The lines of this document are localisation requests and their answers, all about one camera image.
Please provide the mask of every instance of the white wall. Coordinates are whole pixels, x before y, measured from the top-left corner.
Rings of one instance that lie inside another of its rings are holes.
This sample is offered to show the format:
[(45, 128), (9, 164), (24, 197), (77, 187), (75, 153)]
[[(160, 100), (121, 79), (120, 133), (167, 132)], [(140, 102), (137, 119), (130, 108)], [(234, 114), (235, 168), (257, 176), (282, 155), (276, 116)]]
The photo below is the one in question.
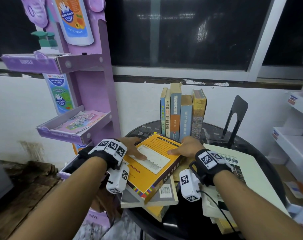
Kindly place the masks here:
[[(159, 119), (159, 97), (169, 84), (115, 82), (122, 136), (144, 123)], [(262, 88), (232, 88), (183, 85), (183, 94), (191, 89), (204, 90), (208, 103), (205, 122), (224, 127), (236, 95), (248, 102), (248, 110), (238, 135), (267, 154), (273, 141), (271, 129), (281, 126), (290, 106), (289, 91)], [(0, 159), (25, 162), (29, 155), (64, 166), (74, 157), (71, 143), (40, 137), (37, 125), (56, 116), (44, 79), (0, 76)], [(236, 118), (230, 123), (234, 127)]]

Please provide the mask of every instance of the dark window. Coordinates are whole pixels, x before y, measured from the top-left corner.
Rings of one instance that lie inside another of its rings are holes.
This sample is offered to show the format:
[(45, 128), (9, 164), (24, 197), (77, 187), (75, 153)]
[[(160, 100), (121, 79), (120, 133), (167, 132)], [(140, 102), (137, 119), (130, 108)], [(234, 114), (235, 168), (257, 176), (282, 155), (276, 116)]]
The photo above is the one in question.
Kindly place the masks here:
[(303, 0), (287, 0), (263, 65), (303, 65)]
[(106, 0), (114, 66), (247, 70), (271, 0)]
[(34, 31), (35, 25), (26, 16), (21, 0), (0, 0), (0, 56), (40, 49), (38, 38), (30, 34)]

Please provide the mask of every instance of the person's right hand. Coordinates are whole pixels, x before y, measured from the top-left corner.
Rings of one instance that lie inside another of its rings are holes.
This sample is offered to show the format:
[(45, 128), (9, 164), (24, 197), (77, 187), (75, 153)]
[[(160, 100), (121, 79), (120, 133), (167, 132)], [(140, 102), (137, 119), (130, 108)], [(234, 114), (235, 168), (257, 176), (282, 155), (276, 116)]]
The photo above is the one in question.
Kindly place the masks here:
[(182, 140), (182, 145), (176, 149), (169, 150), (167, 153), (169, 155), (183, 155), (185, 157), (195, 157), (196, 153), (204, 149), (204, 146), (199, 142), (199, 140), (186, 136)]

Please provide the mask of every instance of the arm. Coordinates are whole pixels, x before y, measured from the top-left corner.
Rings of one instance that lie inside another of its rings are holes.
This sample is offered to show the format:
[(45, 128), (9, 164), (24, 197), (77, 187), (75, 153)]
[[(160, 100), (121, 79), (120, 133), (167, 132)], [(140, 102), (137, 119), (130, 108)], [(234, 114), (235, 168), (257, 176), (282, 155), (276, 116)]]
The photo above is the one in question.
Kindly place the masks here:
[(90, 208), (107, 169), (91, 157), (54, 190), (9, 240), (73, 239)]
[(213, 182), (246, 239), (303, 240), (301, 226), (231, 172), (219, 172)]

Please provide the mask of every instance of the round table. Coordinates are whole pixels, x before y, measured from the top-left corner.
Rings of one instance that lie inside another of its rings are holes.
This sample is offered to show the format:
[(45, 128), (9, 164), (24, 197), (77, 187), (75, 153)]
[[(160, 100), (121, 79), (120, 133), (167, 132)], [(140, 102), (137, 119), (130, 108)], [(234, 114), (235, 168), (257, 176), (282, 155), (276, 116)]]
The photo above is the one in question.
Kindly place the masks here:
[[(160, 130), (161, 122), (157, 120), (137, 127), (128, 133), (126, 137), (138, 136), (144, 140), (153, 132), (160, 132)], [(227, 147), (227, 141), (231, 133), (228, 131), (226, 135), (222, 137), (222, 132), (223, 129), (220, 127), (203, 123), (200, 141), (206, 144)], [(265, 156), (239, 136), (236, 136), (231, 149), (252, 155), (256, 159), (277, 195), (285, 205), (286, 198), (282, 181)], [(156, 240), (199, 239), (199, 236), (205, 238), (206, 235), (210, 237), (218, 236), (220, 239), (239, 239), (237, 233), (221, 235), (218, 226), (212, 224), (209, 217), (203, 216), (201, 200), (189, 202), (182, 197), (180, 192), (177, 194), (179, 199), (178, 205), (169, 207), (162, 222), (157, 221), (141, 207), (128, 208), (126, 211), (142, 230)]]

